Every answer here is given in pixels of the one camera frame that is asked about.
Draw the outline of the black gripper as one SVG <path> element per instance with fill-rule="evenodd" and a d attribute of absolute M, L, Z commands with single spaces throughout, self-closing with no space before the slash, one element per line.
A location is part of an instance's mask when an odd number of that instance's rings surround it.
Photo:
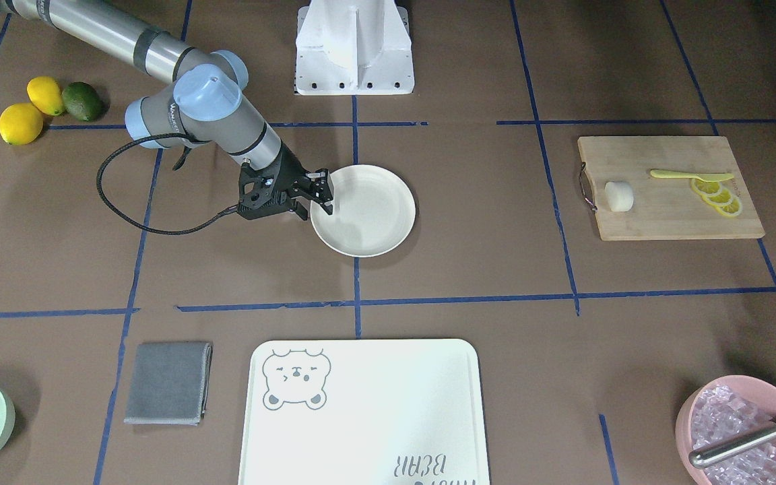
<path fill-rule="evenodd" d="M 267 168 L 257 170 L 246 162 L 241 165 L 236 210 L 247 220 L 290 212 L 306 222 L 310 213 L 298 197 L 317 203 L 330 217 L 335 211 L 333 192 L 329 169 L 306 172 L 292 150 L 282 147 Z"/>

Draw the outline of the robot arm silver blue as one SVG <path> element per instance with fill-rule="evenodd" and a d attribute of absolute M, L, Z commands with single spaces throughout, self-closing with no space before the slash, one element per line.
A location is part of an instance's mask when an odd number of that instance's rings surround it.
<path fill-rule="evenodd" d="M 166 83 L 127 107 L 132 145 L 193 150 L 215 142 L 240 166 L 233 212 L 241 217 L 307 219 L 300 197 L 332 214 L 329 171 L 305 169 L 247 100 L 249 71 L 234 53 L 205 53 L 104 1 L 0 1 L 0 11 L 43 21 Z"/>

